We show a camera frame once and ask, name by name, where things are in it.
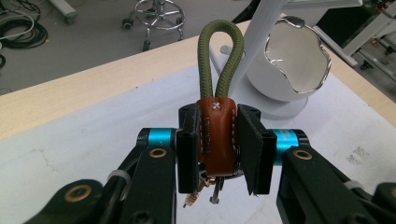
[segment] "olive green rope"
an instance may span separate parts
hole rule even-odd
[[[219,82],[216,87],[215,97],[227,97],[233,73],[241,61],[244,51],[244,37],[238,27],[230,21],[212,21],[201,32],[198,40],[198,68],[200,75],[201,98],[213,97],[212,75],[209,61],[210,37],[215,32],[228,34],[233,41],[233,50],[221,71]]]

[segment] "rolling stool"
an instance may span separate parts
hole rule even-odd
[[[165,11],[165,7],[172,7],[175,10]],[[180,33],[179,40],[183,39],[184,12],[178,5],[169,0],[140,0],[134,6],[134,10],[129,14],[129,18],[122,21],[122,27],[127,30],[131,29],[134,25],[134,17],[148,27],[146,39],[143,43],[143,51],[151,49],[151,42],[149,40],[151,29],[178,29]]]

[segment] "floor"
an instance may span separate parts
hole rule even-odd
[[[145,27],[137,21],[131,30],[125,30],[121,25],[121,21],[128,18],[137,0],[67,0],[78,12],[73,24],[64,22],[64,16],[46,0],[31,0],[31,2],[41,9],[39,23],[47,29],[49,37],[45,44],[33,49],[0,49],[0,54],[7,59],[5,66],[0,69],[0,95],[142,52]],[[185,11],[184,37],[189,38],[200,34],[210,21],[232,20],[250,1],[175,0],[175,3]],[[5,1],[3,4],[7,8],[15,8]],[[313,25],[312,21],[317,20],[318,16],[311,12],[305,15],[310,25]],[[0,15],[0,22],[8,16],[12,14]],[[176,41],[178,41],[176,31],[151,33],[153,48]],[[387,56],[387,60],[391,64],[396,64],[396,53]],[[357,67],[356,71],[396,103],[396,82],[377,69],[362,71]]]

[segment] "tabletop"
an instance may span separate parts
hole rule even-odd
[[[239,26],[245,30],[247,25]],[[216,35],[211,43],[217,49],[225,40]],[[67,183],[81,178],[106,183],[142,128],[176,127],[177,110],[199,97],[196,42],[196,37],[187,39],[0,97],[0,223],[27,220]],[[313,148],[372,193],[378,183],[396,182],[396,110],[331,56],[325,85],[300,115],[262,123],[304,130]],[[156,66],[142,65],[153,59]],[[252,106],[260,104],[260,97],[246,78],[233,96]],[[226,182],[217,206],[208,202],[213,189],[205,189],[187,209],[178,195],[177,221],[257,223],[265,217],[266,223],[279,223],[279,178],[276,167],[271,194],[261,197],[248,197],[243,178]]]

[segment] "metal ring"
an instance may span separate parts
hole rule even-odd
[[[91,191],[92,188],[89,185],[78,185],[68,190],[64,195],[64,199],[69,203],[76,203],[87,198]]]
[[[148,22],[143,21],[139,17],[139,15],[141,15],[141,14],[140,14],[140,11],[138,10],[138,8],[139,8],[139,6],[141,4],[147,3],[147,2],[151,2],[151,1],[154,1],[154,0],[140,0],[139,2],[136,3],[136,5],[134,5],[134,15],[135,15],[135,17],[137,18],[138,21],[140,21],[141,23],[145,24],[149,29],[156,29],[156,30],[173,30],[173,29],[181,28],[181,26],[184,25],[184,21],[185,21],[184,11],[181,9],[180,6],[176,5],[175,3],[173,3],[172,1],[169,1],[169,0],[165,0],[164,3],[172,5],[173,7],[178,9],[178,13],[176,11],[175,11],[175,13],[180,15],[180,18],[181,18],[181,23],[180,24],[172,25],[172,27],[161,27],[161,26],[153,25],[153,24],[150,24]],[[163,20],[164,18],[166,18],[166,16],[170,16],[170,15],[167,15],[165,13],[163,15],[155,15],[155,16],[157,17],[157,20],[159,20],[159,19]]]
[[[312,155],[309,152],[304,151],[304,150],[295,150],[295,151],[293,151],[293,155],[295,157],[297,157],[298,159],[305,160],[305,161],[309,161],[312,159]]]
[[[3,54],[0,54],[0,68],[4,67],[6,64],[6,57],[3,56]]]
[[[166,150],[163,148],[154,148],[149,152],[150,157],[158,159],[166,155]]]

